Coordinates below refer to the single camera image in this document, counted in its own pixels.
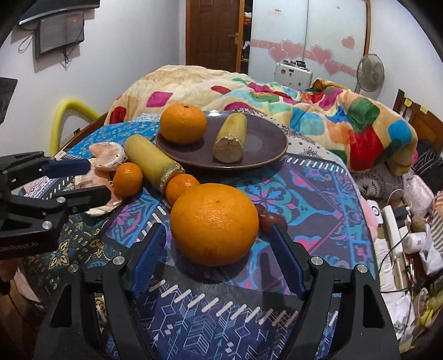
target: purple plate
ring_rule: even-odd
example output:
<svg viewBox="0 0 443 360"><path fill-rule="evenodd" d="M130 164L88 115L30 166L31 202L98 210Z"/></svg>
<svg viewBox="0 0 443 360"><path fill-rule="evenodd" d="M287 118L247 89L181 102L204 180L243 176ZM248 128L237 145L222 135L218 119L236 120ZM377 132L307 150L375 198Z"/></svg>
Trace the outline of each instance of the purple plate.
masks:
<svg viewBox="0 0 443 360"><path fill-rule="evenodd" d="M214 158L215 138L232 111L205 111L208 127L202 140L190 145L176 145L157 134L157 146L181 164L210 169L247 169L269 164L282 157L288 148L284 132L268 120L245 114L248 119L243 158L234 164L223 164Z"/></svg>

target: suitcase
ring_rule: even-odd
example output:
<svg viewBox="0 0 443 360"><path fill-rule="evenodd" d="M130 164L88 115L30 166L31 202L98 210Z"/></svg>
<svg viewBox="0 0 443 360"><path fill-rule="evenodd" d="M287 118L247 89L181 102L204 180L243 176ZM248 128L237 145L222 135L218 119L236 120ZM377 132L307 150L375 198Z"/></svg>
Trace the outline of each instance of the suitcase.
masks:
<svg viewBox="0 0 443 360"><path fill-rule="evenodd" d="M303 61L283 61L276 65L274 81L296 91L303 91L311 87L312 72Z"/></svg>

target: headboard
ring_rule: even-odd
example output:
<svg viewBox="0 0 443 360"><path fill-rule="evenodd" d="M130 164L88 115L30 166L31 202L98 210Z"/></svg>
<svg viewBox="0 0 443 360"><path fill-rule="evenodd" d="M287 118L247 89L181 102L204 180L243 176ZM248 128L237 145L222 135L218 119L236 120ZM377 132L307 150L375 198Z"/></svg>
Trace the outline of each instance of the headboard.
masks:
<svg viewBox="0 0 443 360"><path fill-rule="evenodd" d="M393 110L399 113L417 132L419 139L427 139L434 145L434 150L440 154L443 147L443 122L423 106L404 96L404 91L398 90Z"/></svg>

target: pink heart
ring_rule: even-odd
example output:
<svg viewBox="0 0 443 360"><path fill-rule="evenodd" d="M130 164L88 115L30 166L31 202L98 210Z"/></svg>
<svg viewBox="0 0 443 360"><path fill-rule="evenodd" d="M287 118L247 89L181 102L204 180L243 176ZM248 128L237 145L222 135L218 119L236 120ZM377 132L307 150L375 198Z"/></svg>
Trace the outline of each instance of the pink heart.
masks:
<svg viewBox="0 0 443 360"><path fill-rule="evenodd" d="M355 40L352 36L348 36L346 39L342 40L342 45L348 49L353 50L355 45Z"/></svg>
<svg viewBox="0 0 443 360"><path fill-rule="evenodd" d="M303 46L300 44L294 44L291 40L283 40L280 43L280 46L288 53L288 57L291 60L303 55Z"/></svg>
<svg viewBox="0 0 443 360"><path fill-rule="evenodd" d="M334 75L340 70L340 64L332 60L326 60L323 65L329 75Z"/></svg>
<svg viewBox="0 0 443 360"><path fill-rule="evenodd" d="M288 52L280 47L271 47L269 49L269 55L274 59L276 63L279 63L288 58Z"/></svg>
<svg viewBox="0 0 443 360"><path fill-rule="evenodd" d="M318 45L313 45L311 47L311 53L314 57L314 60L318 62L319 64L324 64L326 60L332 60L333 54L332 51L329 49L322 49Z"/></svg>

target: orange fruit on plate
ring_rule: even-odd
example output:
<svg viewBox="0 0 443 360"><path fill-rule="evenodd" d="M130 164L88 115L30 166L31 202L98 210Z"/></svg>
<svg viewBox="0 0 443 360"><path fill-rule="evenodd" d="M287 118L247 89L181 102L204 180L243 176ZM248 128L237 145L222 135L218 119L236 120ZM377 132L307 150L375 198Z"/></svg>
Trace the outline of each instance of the orange fruit on plate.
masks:
<svg viewBox="0 0 443 360"><path fill-rule="evenodd" d="M169 204L174 205L177 199L190 187L200 185L198 180L189 174L178 174L174 176L166 187L166 199Z"/></svg>
<svg viewBox="0 0 443 360"><path fill-rule="evenodd" d="M143 173L138 165L133 163L121 164L115 172L113 187L120 196L134 196L141 188Z"/></svg>
<svg viewBox="0 0 443 360"><path fill-rule="evenodd" d="M174 104L163 111L159 132L169 142L187 145L199 141L206 126L206 116L198 107Z"/></svg>
<svg viewBox="0 0 443 360"><path fill-rule="evenodd" d="M258 214L246 194L231 186L202 184L188 189L171 210L171 232L181 251L205 266L244 257L258 234Z"/></svg>

